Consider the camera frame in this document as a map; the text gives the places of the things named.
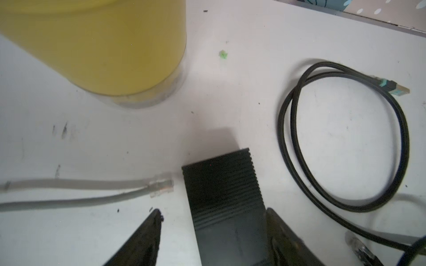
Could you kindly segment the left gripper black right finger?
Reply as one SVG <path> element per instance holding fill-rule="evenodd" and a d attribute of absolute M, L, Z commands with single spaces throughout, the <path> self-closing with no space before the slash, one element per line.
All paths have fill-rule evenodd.
<path fill-rule="evenodd" d="M 272 209 L 265 212 L 267 243 L 273 266 L 322 266 L 295 232 Z"/>

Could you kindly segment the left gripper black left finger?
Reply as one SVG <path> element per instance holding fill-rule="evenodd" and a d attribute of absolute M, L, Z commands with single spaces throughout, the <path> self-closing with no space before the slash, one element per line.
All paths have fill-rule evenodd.
<path fill-rule="evenodd" d="M 105 266 L 155 266 L 164 217 L 154 209 Z"/>

